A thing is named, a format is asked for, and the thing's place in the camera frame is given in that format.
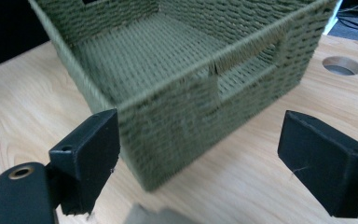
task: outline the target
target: basket handle hole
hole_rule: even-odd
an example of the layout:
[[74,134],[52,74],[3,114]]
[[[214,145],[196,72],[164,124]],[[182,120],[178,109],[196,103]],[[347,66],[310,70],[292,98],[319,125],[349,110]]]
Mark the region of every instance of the basket handle hole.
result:
[[82,0],[84,5],[87,5],[87,4],[90,4],[90,3],[93,3],[93,2],[97,2],[99,0]]

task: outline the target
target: wooden table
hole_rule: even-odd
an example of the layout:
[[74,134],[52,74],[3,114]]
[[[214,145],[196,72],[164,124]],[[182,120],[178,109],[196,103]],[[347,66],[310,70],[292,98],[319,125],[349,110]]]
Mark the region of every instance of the wooden table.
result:
[[[310,114],[358,140],[358,75],[331,74],[327,56],[358,61],[358,42],[324,36],[301,84],[154,193],[119,161],[92,216],[61,223],[122,223],[134,203],[201,223],[358,223],[331,218],[277,156],[285,110]],[[48,151],[90,115],[50,43],[0,65],[0,174]]]

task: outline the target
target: wood grain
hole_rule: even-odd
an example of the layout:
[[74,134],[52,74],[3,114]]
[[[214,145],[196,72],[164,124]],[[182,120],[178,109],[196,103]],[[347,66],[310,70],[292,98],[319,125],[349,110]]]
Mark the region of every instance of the wood grain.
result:
[[[330,217],[277,157],[284,111],[310,114],[358,140],[358,75],[333,75],[328,56],[358,62],[358,42],[324,36],[301,84],[241,126],[154,193],[119,161],[92,216],[61,223],[122,223],[134,203],[164,206],[201,223],[358,223]],[[0,174],[48,150],[90,115],[54,48],[0,65]]]

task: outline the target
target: black plastic part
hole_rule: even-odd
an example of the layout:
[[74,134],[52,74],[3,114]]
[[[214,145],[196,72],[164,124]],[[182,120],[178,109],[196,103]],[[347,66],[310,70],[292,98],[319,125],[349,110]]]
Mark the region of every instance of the black plastic part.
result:
[[58,223],[45,166],[24,163],[0,175],[0,224]]
[[64,195],[58,200],[64,214],[92,211],[113,173],[119,151],[117,111],[108,110],[86,119],[49,152],[49,169],[61,172],[64,181],[60,183],[62,192],[54,192]]
[[311,116],[287,111],[278,154],[330,216],[358,217],[358,142]]

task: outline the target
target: woven basket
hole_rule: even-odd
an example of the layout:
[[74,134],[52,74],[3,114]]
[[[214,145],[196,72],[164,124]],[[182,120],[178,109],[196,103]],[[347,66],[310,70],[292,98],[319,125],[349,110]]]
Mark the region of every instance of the woven basket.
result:
[[153,190],[301,79],[335,0],[30,0]]

